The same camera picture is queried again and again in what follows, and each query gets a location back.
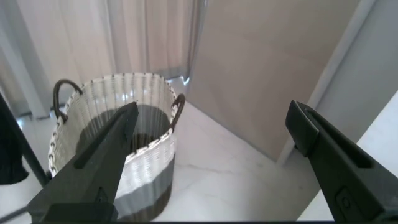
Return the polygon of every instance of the metal stand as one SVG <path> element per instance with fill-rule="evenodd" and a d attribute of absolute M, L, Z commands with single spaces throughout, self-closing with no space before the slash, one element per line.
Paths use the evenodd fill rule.
<path fill-rule="evenodd" d="M 40 182 L 41 186 L 44 187 L 50 179 L 46 176 L 42 166 L 37 160 L 32 148 L 30 147 L 29 143 L 27 142 L 24 133 L 19 128 L 17 121 L 15 120 L 14 116 L 12 115 L 11 110 L 8 108 L 8 105 L 2 95 L 0 94 L 0 119 L 6 121 L 6 128 L 9 129 L 10 133 L 15 136 L 15 139 L 18 140 L 17 144 L 19 148 L 22 150 L 22 155 L 24 156 L 25 160 L 27 161 L 28 165 L 32 169 L 34 175 L 36 176 L 37 180 Z M 20 208 L 10 214 L 1 217 L 0 223 L 6 222 L 22 213 L 26 212 L 26 207 Z"/>

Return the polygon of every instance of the floor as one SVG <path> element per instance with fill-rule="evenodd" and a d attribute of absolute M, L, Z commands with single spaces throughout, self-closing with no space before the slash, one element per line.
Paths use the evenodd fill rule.
<path fill-rule="evenodd" d="M 185 91 L 181 84 L 174 87 Z M 47 168 L 55 118 L 24 117 L 18 122 Z M 176 135 L 172 196 L 156 221 L 296 220 L 320 189 L 309 162 L 299 153 L 277 166 L 190 103 Z M 0 186 L 0 217 L 25 206 L 40 189 L 32 174 L 21 183 Z M 7 222 L 11 223 L 30 223 L 30 216 Z"/>

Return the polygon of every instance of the laundry basket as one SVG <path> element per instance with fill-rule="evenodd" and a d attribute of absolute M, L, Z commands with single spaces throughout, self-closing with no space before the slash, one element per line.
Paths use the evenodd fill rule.
<path fill-rule="evenodd" d="M 60 111 L 60 87 L 75 92 Z M 135 101 L 139 115 L 114 205 L 124 221 L 150 221 L 167 205 L 171 194 L 175 125 L 185 103 L 166 79 L 153 73 L 123 73 L 97 78 L 81 88 L 70 80 L 54 87 L 57 126 L 50 140 L 49 168 L 57 172 L 95 136 L 121 106 Z"/>

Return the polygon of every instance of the brown handle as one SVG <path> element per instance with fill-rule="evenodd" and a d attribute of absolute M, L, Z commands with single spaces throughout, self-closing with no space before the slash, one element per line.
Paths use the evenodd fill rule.
<path fill-rule="evenodd" d="M 78 91 L 81 95 L 83 94 L 83 91 L 81 88 L 74 82 L 67 80 L 67 79 L 61 79 L 59 80 L 55 86 L 54 86 L 54 91 L 53 91 L 53 106 L 54 106 L 54 113 L 57 119 L 61 116 L 63 122 L 67 122 L 68 116 L 60 111 L 60 102 L 59 102 L 59 94 L 60 94 L 60 89 L 62 84 L 67 83 L 74 87 L 76 91 Z"/>
<path fill-rule="evenodd" d="M 170 128 L 173 129 L 173 132 L 174 132 L 174 129 L 175 129 L 175 125 L 177 124 L 177 121 L 178 121 L 178 119 L 179 119 L 180 116 L 181 116 L 182 109 L 184 109 L 184 104 L 185 104 L 185 96 L 184 96 L 184 94 L 181 93 L 181 94 L 179 94 L 179 96 L 174 100 L 174 102 L 173 102 L 173 104 L 172 104 L 172 107 L 173 107 L 174 105 L 177 105 L 177 106 L 178 106 L 178 109 L 177 109 L 177 112 L 176 112 L 176 114 L 175 114 L 175 116 L 174 116 L 174 119 L 173 119 L 172 123 L 170 124 Z"/>

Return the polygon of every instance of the sheer white curtain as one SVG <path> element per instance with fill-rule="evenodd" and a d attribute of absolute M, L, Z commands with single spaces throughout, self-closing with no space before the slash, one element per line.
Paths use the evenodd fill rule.
<path fill-rule="evenodd" d="M 21 54 L 43 106 L 61 78 L 77 83 L 122 72 L 156 72 L 188 78 L 205 0 L 4 0 L 8 41 Z M 0 82 L 10 104 L 16 72 L 6 52 Z M 25 107 L 15 108 L 23 112 Z"/>

